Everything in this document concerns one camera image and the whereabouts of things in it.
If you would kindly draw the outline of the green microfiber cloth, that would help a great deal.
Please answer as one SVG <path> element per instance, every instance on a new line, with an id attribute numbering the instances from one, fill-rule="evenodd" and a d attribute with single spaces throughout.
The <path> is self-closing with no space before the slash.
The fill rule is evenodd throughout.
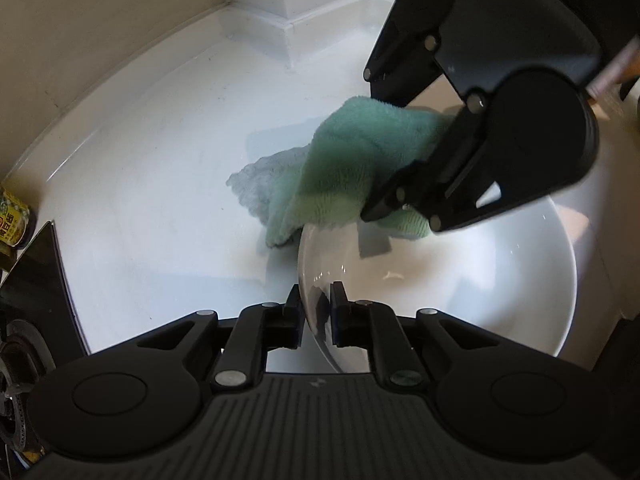
<path id="1" fill-rule="evenodd" d="M 371 192 L 431 155 L 453 121 L 450 114 L 355 96 L 320 124 L 309 144 L 262 157 L 227 185 L 266 228 L 266 246 L 285 246 L 304 226 L 337 228 L 358 220 Z"/>

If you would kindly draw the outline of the black gas stove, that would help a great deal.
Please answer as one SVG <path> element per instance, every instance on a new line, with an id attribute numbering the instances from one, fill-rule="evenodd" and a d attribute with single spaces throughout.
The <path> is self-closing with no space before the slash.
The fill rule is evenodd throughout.
<path id="1" fill-rule="evenodd" d="M 89 353 L 68 289 L 55 224 L 46 222 L 1 282 L 1 477 L 46 454 L 29 422 L 32 389 Z"/>

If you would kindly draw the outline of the yellow-label sauce jar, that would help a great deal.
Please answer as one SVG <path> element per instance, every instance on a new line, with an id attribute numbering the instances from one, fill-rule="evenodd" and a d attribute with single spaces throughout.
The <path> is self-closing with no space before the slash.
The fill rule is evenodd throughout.
<path id="1" fill-rule="evenodd" d="M 0 192 L 0 236 L 4 244 L 17 248 L 24 240 L 32 215 L 29 206 L 6 188 Z"/>

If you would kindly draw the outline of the white ceramic bowl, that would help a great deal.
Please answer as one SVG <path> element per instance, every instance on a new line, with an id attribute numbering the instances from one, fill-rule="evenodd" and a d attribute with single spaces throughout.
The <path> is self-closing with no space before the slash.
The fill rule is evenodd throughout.
<path id="1" fill-rule="evenodd" d="M 373 223 L 305 226 L 299 287 L 319 349 L 339 372 L 363 373 L 367 353 L 338 348 L 324 305 L 334 282 L 350 300 L 373 300 L 402 316 L 433 308 L 529 348 L 558 356 L 577 297 L 574 250 L 552 200 L 420 240 Z"/>

